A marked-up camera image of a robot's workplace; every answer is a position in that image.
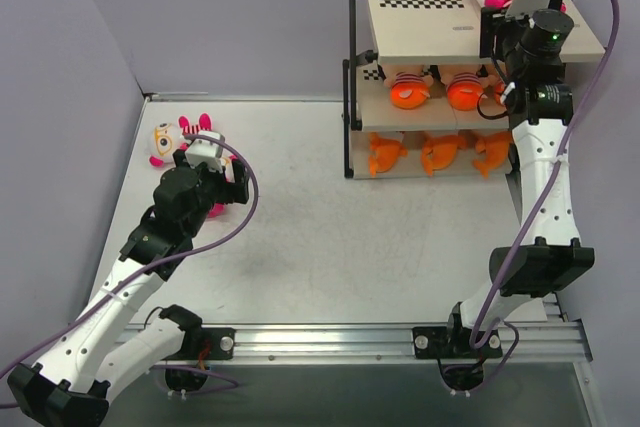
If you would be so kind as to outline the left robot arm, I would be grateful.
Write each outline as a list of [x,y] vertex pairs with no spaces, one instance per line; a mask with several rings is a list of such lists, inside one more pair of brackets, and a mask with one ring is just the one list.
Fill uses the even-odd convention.
[[197,253],[193,241],[217,204],[257,204],[252,169],[233,156],[234,178],[206,162],[176,157],[119,252],[101,291],[62,332],[1,372],[17,407],[41,426],[98,426],[110,404],[156,363],[190,358],[210,347],[201,318],[178,305],[122,345],[133,315]]

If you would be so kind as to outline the peach boy plush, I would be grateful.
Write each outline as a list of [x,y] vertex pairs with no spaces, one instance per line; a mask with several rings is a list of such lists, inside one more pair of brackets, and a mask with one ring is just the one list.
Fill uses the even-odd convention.
[[489,84],[493,88],[493,97],[495,102],[498,105],[504,106],[504,102],[502,101],[502,95],[505,90],[505,83],[502,77],[499,75],[498,71],[493,65],[487,65],[487,77],[489,79]]
[[425,65],[383,64],[380,69],[394,107],[413,110],[431,98],[434,78]]
[[438,66],[448,103],[454,110],[475,110],[478,102],[486,97],[489,81],[479,75],[481,68],[478,63]]

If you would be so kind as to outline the orange shark plush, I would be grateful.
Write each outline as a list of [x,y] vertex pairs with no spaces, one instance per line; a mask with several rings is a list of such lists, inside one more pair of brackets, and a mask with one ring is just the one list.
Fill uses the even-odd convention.
[[483,154],[483,158],[476,158],[472,161],[473,167],[480,172],[484,178],[500,167],[508,158],[510,146],[514,143],[510,131],[496,132],[488,136],[479,136],[475,143],[475,152]]
[[436,171],[448,168],[459,150],[467,148],[466,139],[460,134],[431,136],[424,134],[420,160],[425,173],[432,177]]
[[370,132],[369,140],[369,172],[372,177],[378,173],[390,171],[399,158],[408,155],[408,149],[404,146],[404,133],[402,131]]

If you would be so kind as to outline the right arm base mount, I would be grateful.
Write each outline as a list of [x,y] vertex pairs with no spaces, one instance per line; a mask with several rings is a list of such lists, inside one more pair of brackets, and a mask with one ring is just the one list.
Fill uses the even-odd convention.
[[418,359],[482,360],[499,359],[503,356],[497,330],[491,332],[490,340],[480,349],[471,348],[471,330],[467,328],[454,332],[444,326],[414,327],[412,335],[414,355]]

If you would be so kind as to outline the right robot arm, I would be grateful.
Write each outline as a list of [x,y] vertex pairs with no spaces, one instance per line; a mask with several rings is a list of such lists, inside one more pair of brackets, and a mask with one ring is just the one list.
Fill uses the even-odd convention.
[[522,219],[512,246],[492,251],[488,281],[451,311],[443,342],[455,356],[479,354],[513,311],[564,289],[595,263],[594,249],[580,240],[570,192],[573,95],[560,54],[574,22],[558,6],[517,17],[485,9],[481,26],[480,54],[504,83]]

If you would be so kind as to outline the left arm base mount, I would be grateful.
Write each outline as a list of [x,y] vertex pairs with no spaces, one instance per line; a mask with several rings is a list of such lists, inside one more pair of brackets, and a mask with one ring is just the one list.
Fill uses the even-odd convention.
[[198,341],[199,361],[224,361],[233,358],[236,330],[231,327],[203,328]]

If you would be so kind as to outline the orange shark plush back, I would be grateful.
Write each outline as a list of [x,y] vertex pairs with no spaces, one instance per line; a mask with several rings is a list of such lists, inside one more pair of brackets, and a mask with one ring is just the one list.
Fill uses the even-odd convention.
[[370,132],[369,140],[369,172],[372,177],[378,173],[390,171],[399,158],[408,155],[408,149],[404,146],[404,133],[402,131]]

